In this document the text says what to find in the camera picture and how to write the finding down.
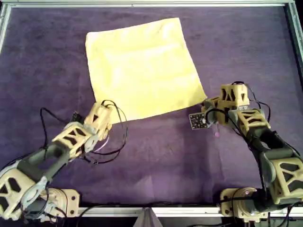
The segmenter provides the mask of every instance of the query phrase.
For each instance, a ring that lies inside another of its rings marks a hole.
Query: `aluminum frame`
[[[85,210],[80,207],[78,216]],[[117,218],[117,217],[138,217],[143,207],[101,207],[92,208],[83,217]],[[159,218],[223,218],[219,207],[152,207],[152,210]],[[282,218],[287,214],[287,208],[270,212],[272,218]],[[294,207],[289,214],[290,217],[303,217],[303,207]]]
[[[298,61],[300,80],[303,83],[303,32],[293,0],[196,0],[186,1],[108,1],[108,2],[4,2],[0,12],[0,54],[4,43],[12,8],[75,8],[75,7],[282,7],[288,18],[295,54]],[[86,208],[79,208],[80,215]],[[153,207],[157,217],[223,217],[219,207]],[[101,207],[92,208],[84,217],[137,217],[143,208]],[[287,209],[271,212],[272,217],[285,217]],[[290,217],[303,217],[303,207],[295,207]]]

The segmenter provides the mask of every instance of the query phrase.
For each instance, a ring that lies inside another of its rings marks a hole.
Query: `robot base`
[[[249,197],[255,192],[255,188],[227,188],[220,194],[221,200],[231,201],[223,202],[220,205],[221,213],[226,217],[235,216],[242,218],[244,222],[255,221],[260,222],[260,218],[267,218],[267,212],[250,213],[245,206],[245,200],[232,200],[237,197]]]

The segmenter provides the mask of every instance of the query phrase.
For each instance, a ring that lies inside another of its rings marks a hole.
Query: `yellow towel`
[[[128,120],[202,102],[204,94],[179,18],[86,37],[90,81],[96,101],[113,100]],[[119,122],[112,115],[112,123]]]

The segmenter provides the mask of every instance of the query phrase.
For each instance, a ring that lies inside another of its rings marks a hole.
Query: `black wire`
[[[220,200],[218,203],[224,203],[224,202],[230,202],[230,201],[236,201],[236,200],[252,200],[253,198],[250,196],[247,197],[236,197],[236,198],[230,198],[225,200]]]
[[[119,120],[120,120],[120,123],[121,123],[121,126],[122,128],[124,129],[125,128],[125,133],[123,134],[123,142],[122,142],[122,146],[119,148],[119,149],[116,149],[114,151],[111,151],[111,152],[107,152],[107,153],[98,153],[98,152],[95,152],[95,151],[92,151],[90,153],[92,154],[96,154],[96,155],[102,155],[102,156],[107,156],[107,155],[112,155],[112,154],[116,154],[113,158],[109,159],[109,160],[106,160],[106,161],[98,161],[96,160],[94,157],[90,156],[89,154],[87,154],[88,157],[94,159],[95,161],[93,161],[93,164],[95,165],[98,165],[98,164],[105,164],[105,163],[109,163],[109,162],[112,162],[114,161],[119,155],[120,155],[120,152],[121,150],[124,148],[124,146],[126,145],[126,141],[127,141],[127,135],[128,135],[128,127],[124,125],[124,122],[122,121],[122,118],[121,118],[121,114],[120,114],[120,111],[122,112],[124,118],[125,118],[125,121],[127,121],[127,118],[126,118],[126,115],[125,113],[123,112],[123,110],[121,110],[115,102],[111,101],[111,100],[104,100],[101,104],[104,105],[105,102],[108,101],[108,102],[111,102],[112,104],[107,104],[105,105],[105,107],[108,107],[108,106],[114,106],[117,110],[117,114],[118,114],[118,117],[119,117]],[[87,157],[84,158],[84,160],[88,161],[88,162],[91,162],[89,159],[87,159]]]
[[[62,209],[60,209],[58,207],[56,207],[55,209],[58,210],[58,211],[60,211],[64,215],[64,219],[63,219],[63,223],[62,223],[62,227],[63,227],[64,224],[65,224],[65,221],[67,220],[67,215],[66,215],[66,213]]]
[[[267,227],[270,227],[270,212],[267,215]]]
[[[187,227],[224,227],[224,226],[229,226],[231,225],[232,223],[227,223],[227,224],[214,224],[214,225],[190,225],[190,226],[187,226]]]
[[[251,87],[249,86],[249,84],[245,84],[245,86],[247,86],[247,87],[248,87],[248,89],[249,89],[249,90],[250,90],[250,92],[252,93],[252,96],[254,96],[254,99],[255,99],[256,103],[258,104],[259,109],[262,109],[262,108],[261,108],[261,105],[260,105],[260,103],[259,103],[259,101],[258,101],[258,100],[257,100],[257,98],[256,98],[255,93],[253,92],[253,90],[251,89]]]
[[[45,107],[42,107],[40,109],[40,118],[41,118],[41,123],[42,123],[44,137],[45,137],[42,148],[46,148],[47,143],[48,143],[48,138],[47,138],[47,131],[46,131],[46,126],[45,126],[44,117],[43,117],[43,111],[47,112],[49,115],[51,115],[53,118],[57,119],[59,122],[61,122],[63,124],[68,124],[68,122],[57,117],[55,114],[53,114],[50,110],[46,109]]]
[[[83,216],[86,212],[88,212],[89,210],[91,210],[91,209],[93,209],[93,208],[98,208],[98,207],[106,207],[106,206],[104,206],[104,205],[98,205],[98,206],[93,206],[93,207],[88,207],[88,208],[86,208],[86,209],[79,215],[78,220],[77,220],[77,223],[76,223],[76,227],[78,227],[78,225],[79,225],[79,223],[80,223],[80,220],[81,220],[82,216]]]
[[[235,196],[235,194],[236,194],[239,190],[241,190],[241,188],[238,188],[237,190],[235,190],[235,192],[232,194],[232,199],[231,199],[231,201],[232,201],[232,216],[233,216],[233,220],[234,220],[235,224],[237,223],[237,220],[236,220],[235,215],[234,215],[233,202],[235,201],[234,196]]]
[[[261,104],[261,105],[265,105],[265,106],[268,108],[267,121],[268,121],[268,123],[269,123],[269,121],[270,121],[270,116],[271,116],[271,109],[270,109],[270,106],[269,106],[268,104],[266,104],[266,103],[261,102],[261,101],[257,101],[257,103],[258,103],[258,104]]]
[[[122,129],[123,129],[123,128],[124,128],[124,123],[122,122],[122,118],[121,118],[121,115],[120,115],[119,111],[121,111],[121,112],[123,113],[123,116],[124,116],[124,118],[125,118],[125,121],[127,121],[126,115],[125,115],[125,113],[124,113],[118,106],[116,106],[116,104],[115,104],[115,105],[112,105],[112,106],[115,106],[115,107],[116,107],[116,110],[117,110],[117,113],[118,113],[118,116],[119,116],[119,120],[120,120],[120,122],[121,122]],[[111,151],[111,152],[107,152],[107,153],[98,153],[98,152],[95,152],[95,151],[92,151],[91,153],[96,154],[96,155],[112,155],[112,154],[118,153],[118,152],[120,152],[120,150],[122,150],[122,149],[124,148],[124,146],[126,145],[127,135],[128,135],[128,128],[126,127],[125,133],[123,134],[123,143],[122,143],[122,146],[121,146],[119,149],[114,150],[114,151]]]
[[[288,227],[288,224],[289,224],[289,214],[292,211],[292,209],[294,208],[294,206],[296,206],[296,205],[298,205],[300,203],[302,203],[302,202],[301,201],[300,202],[296,202],[293,205],[291,205],[291,206],[288,207],[287,214],[286,214],[283,222],[280,225],[278,225],[277,227],[282,227],[285,224],[285,222],[286,222],[286,227]]]

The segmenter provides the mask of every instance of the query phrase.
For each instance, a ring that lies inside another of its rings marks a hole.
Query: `beige 3d-printed part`
[[[269,187],[275,204],[283,199],[303,200],[303,163],[298,158],[271,160],[276,170],[276,179]]]
[[[237,115],[240,120],[240,129],[245,135],[252,127],[267,126],[270,129],[267,120],[256,109],[238,110]]]
[[[24,193],[34,184],[34,181],[16,168],[8,170],[0,178],[0,216],[3,219],[19,219],[21,209],[15,208]]]
[[[220,194],[221,200],[251,196],[255,192],[255,188],[227,188],[224,189]],[[267,212],[254,212],[249,213],[245,207],[245,200],[233,200],[223,202],[220,205],[221,213],[226,217],[235,216],[242,218],[244,222],[255,221],[260,222],[260,218],[267,218]]]

